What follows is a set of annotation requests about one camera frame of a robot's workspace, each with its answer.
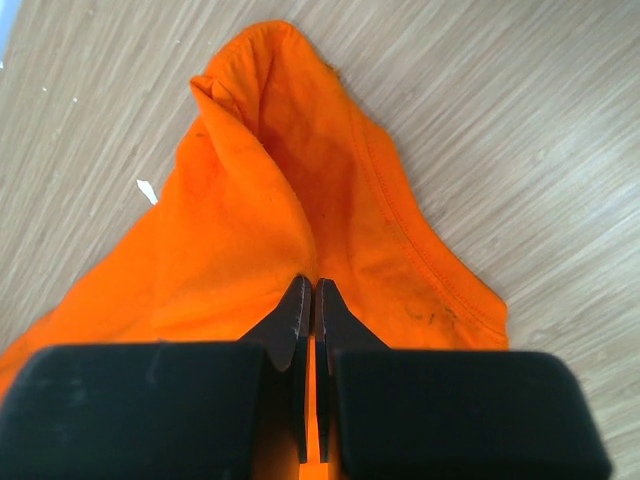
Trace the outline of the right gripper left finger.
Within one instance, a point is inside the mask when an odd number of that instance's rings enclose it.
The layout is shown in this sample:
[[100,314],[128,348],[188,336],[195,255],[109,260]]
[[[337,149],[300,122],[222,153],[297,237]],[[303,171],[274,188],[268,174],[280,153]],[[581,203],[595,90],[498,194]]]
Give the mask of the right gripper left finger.
[[295,479],[307,459],[311,285],[240,339],[58,345],[1,405],[5,479]]

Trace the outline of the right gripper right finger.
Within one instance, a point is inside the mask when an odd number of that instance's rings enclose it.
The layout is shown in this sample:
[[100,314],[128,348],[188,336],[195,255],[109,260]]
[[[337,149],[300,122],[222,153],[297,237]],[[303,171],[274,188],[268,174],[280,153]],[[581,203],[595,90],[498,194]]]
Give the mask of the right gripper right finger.
[[607,479],[578,380],[533,351],[393,349],[315,294],[320,459],[333,479]]

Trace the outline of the orange t shirt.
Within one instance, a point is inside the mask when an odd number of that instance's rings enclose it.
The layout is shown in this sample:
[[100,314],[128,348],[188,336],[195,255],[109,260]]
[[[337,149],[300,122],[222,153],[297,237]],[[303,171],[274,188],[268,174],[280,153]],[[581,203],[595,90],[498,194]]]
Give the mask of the orange t shirt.
[[440,240],[384,129],[292,25],[249,27],[191,89],[198,115],[159,202],[1,358],[1,400],[58,345],[235,341],[311,285],[307,459],[320,459],[315,294],[333,281],[393,349],[502,351],[504,302]]

